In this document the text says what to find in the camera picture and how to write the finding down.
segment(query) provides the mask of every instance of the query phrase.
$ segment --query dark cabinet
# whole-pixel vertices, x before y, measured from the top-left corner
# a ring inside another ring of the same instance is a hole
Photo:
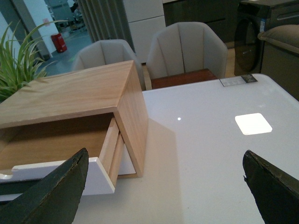
[[[206,23],[224,42],[233,42],[240,0],[178,0],[163,4],[166,25]]]

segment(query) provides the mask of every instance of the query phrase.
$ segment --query washing machine door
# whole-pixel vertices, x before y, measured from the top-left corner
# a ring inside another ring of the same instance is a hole
[[[242,19],[235,32],[235,62],[245,73],[251,72],[259,62],[261,42],[259,30],[249,19]]]

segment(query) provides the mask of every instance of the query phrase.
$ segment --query wood grain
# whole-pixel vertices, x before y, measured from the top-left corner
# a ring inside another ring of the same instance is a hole
[[[99,157],[105,145],[100,160],[109,172],[116,143],[104,141],[114,114],[113,126],[143,174],[148,114],[134,61],[34,80],[1,103],[0,114],[0,170],[66,160],[84,147]],[[11,139],[8,127],[21,130]]]
[[[130,71],[128,83],[114,117],[139,177],[143,175],[145,145],[148,130],[148,113],[135,66]]]
[[[119,133],[120,130],[118,129],[116,120],[115,118],[112,118],[99,156],[99,159],[107,173],[111,167],[114,149],[116,147]]]
[[[109,175],[110,180],[114,186],[116,186],[118,171],[119,171],[120,165],[121,165],[121,156],[122,156],[122,152],[123,152],[123,145],[124,145],[123,139],[121,137],[121,134],[119,134],[119,136],[117,138],[117,143],[115,146],[115,151],[113,154],[113,160],[111,162],[111,168],[108,171],[108,175]]]
[[[158,89],[175,85],[203,82],[213,79],[217,79],[217,77],[209,69],[202,69],[174,76],[155,78],[151,80],[151,86],[152,89]]]
[[[23,126],[0,152],[0,170],[16,165],[62,161],[86,148],[99,157],[113,114]]]
[[[0,128],[113,112],[132,63],[34,80],[0,104]]]

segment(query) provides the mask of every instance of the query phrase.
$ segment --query gray curtain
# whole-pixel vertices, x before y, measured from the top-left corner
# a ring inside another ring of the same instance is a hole
[[[123,39],[134,50],[122,0],[78,0],[78,4],[92,42]]]

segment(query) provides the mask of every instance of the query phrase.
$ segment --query wooden drawer box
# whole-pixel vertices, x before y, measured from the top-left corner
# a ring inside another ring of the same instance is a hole
[[[0,183],[43,178],[84,147],[84,195],[114,193],[119,173],[142,176],[148,116],[133,61],[33,81],[0,114]]]
[[[85,147],[84,195],[114,193],[124,142],[112,113],[21,126],[10,138],[0,149],[0,182],[43,178]]]

